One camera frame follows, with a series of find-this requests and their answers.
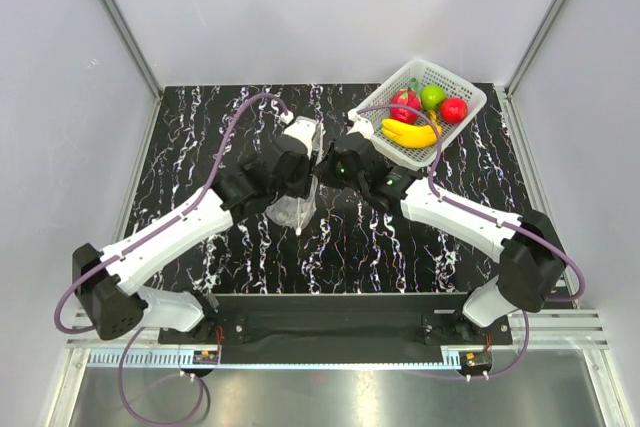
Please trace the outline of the clear dotted zip top bag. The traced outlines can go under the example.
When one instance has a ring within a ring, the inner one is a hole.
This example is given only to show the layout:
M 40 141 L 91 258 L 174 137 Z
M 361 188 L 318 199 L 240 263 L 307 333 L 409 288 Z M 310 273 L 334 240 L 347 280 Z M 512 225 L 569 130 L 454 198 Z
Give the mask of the clear dotted zip top bag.
M 324 127 L 314 119 L 297 117 L 283 134 L 301 141 L 306 156 L 293 171 L 293 183 L 266 209 L 266 215 L 277 225 L 291 228 L 300 237 L 316 211 L 319 181 L 315 168 L 323 153 Z

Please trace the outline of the red dragon fruit toy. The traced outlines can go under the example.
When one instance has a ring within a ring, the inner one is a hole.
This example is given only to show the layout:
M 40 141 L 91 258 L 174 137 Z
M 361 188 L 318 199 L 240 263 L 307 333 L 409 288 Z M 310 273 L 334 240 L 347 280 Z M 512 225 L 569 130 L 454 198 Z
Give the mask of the red dragon fruit toy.
M 421 100 L 414 90 L 399 90 L 390 100 L 390 118 L 405 124 L 414 124 L 422 111 Z

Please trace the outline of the green apple toy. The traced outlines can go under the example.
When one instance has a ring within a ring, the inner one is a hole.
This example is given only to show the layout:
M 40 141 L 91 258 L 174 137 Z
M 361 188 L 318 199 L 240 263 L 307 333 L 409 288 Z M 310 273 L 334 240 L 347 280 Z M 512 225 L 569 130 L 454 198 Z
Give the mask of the green apple toy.
M 427 111 L 437 111 L 447 99 L 445 91 L 438 85 L 426 85 L 420 92 L 422 107 Z

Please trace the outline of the red apple toy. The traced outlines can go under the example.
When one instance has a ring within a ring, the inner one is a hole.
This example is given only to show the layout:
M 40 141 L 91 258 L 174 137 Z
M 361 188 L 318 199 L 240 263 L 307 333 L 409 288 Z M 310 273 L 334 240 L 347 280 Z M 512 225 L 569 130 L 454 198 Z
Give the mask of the red apple toy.
M 459 124 L 468 116 L 468 105 L 461 98 L 447 98 L 440 105 L 440 116 L 449 124 Z

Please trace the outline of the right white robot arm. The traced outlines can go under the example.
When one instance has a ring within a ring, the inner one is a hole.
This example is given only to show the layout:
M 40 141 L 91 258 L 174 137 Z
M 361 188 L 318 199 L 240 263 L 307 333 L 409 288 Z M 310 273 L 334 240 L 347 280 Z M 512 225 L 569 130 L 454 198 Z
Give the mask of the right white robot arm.
M 495 262 L 494 276 L 471 291 L 454 318 L 463 342 L 480 341 L 498 318 L 517 310 L 541 311 L 566 268 L 545 214 L 502 212 L 460 197 L 425 175 L 391 165 L 360 133 L 332 142 L 316 172 L 324 185 L 349 188 L 372 208 L 434 227 Z

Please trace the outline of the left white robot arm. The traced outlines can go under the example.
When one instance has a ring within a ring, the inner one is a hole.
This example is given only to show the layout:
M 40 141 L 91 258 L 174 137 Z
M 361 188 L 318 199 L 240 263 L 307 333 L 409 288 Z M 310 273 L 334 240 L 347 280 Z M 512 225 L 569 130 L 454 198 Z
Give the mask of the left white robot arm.
M 205 239 L 261 214 L 283 197 L 306 197 L 317 152 L 308 142 L 282 135 L 217 172 L 175 210 L 134 235 L 101 250 L 91 244 L 72 255 L 75 295 L 103 341 L 139 328 L 166 328 L 194 343 L 218 326 L 213 300 L 193 290 L 158 290 L 147 281 Z

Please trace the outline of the yellow banana bunch toy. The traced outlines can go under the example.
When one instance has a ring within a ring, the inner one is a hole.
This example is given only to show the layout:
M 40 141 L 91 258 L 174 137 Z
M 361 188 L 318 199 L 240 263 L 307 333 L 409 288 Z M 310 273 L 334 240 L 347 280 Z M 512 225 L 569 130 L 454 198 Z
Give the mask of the yellow banana bunch toy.
M 381 124 L 382 134 L 390 141 L 409 149 L 422 149 L 437 143 L 443 129 L 435 114 L 423 114 L 424 125 L 405 124 L 391 118 Z

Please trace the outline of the black marble pattern mat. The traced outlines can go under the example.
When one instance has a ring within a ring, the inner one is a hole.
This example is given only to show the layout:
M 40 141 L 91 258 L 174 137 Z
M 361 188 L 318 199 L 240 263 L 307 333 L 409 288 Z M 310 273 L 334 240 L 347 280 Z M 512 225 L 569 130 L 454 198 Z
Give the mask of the black marble pattern mat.
M 221 141 L 235 110 L 260 92 L 249 86 L 170 86 L 164 91 L 127 230 L 134 233 L 184 202 L 213 167 L 259 151 L 281 132 L 276 102 L 264 101 Z M 444 188 L 524 214 L 531 203 L 492 85 L 477 116 L 446 148 L 436 171 Z M 263 214 L 212 236 L 152 276 L 153 288 L 222 294 L 466 292 L 496 264 L 437 229 L 382 214 L 359 195 L 321 187 L 300 237 Z

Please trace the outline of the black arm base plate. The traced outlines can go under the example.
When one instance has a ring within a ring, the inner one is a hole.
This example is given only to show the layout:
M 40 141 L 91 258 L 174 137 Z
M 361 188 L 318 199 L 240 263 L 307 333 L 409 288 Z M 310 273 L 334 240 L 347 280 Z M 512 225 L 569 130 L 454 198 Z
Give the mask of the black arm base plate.
M 221 348 L 224 366 L 441 363 L 444 347 L 503 347 L 513 343 L 508 320 L 488 328 L 461 316 L 464 293 L 225 294 L 218 296 L 214 334 L 193 339 L 164 328 L 158 340 Z

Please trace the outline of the left aluminium frame post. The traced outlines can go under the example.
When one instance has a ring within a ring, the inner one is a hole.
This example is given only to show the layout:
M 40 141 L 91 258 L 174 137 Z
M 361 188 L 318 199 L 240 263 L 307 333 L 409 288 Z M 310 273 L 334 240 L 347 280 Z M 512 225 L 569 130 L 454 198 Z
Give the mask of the left aluminium frame post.
M 164 88 L 160 85 L 149 62 L 146 60 L 139 43 L 137 42 L 122 10 L 118 5 L 117 0 L 99 0 L 99 2 L 133 62 L 137 72 L 141 76 L 147 90 L 152 97 L 158 101 L 162 97 Z

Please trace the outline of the aluminium frame post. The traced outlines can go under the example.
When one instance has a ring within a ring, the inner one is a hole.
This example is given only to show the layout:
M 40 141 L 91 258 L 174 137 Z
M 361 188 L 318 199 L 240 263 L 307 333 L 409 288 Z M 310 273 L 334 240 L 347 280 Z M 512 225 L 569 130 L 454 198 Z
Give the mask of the aluminium frame post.
M 545 14 L 542 17 L 532 39 L 530 40 L 521 60 L 511 76 L 509 82 L 505 85 L 505 93 L 508 98 L 512 98 L 522 84 L 529 69 L 534 63 L 537 55 L 544 46 L 547 37 L 551 33 L 553 27 L 559 17 L 569 4 L 570 0 L 552 0 Z
M 137 42 L 122 10 L 118 5 L 117 0 L 99 0 L 99 2 L 133 62 L 137 72 L 141 76 L 147 90 L 152 97 L 158 101 L 162 97 L 164 88 L 160 85 L 149 62 L 146 60 L 139 43 Z

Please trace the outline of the right aluminium frame post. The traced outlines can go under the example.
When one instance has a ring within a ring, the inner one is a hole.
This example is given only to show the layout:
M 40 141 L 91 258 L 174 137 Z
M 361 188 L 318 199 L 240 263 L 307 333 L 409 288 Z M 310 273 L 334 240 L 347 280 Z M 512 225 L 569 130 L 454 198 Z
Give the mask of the right aluminium frame post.
M 542 17 L 532 39 L 530 40 L 521 60 L 511 76 L 509 82 L 505 85 L 505 93 L 508 98 L 512 98 L 522 84 L 529 69 L 534 63 L 537 55 L 544 46 L 547 37 L 551 33 L 553 27 L 559 17 L 569 4 L 570 0 L 552 0 L 545 14 Z

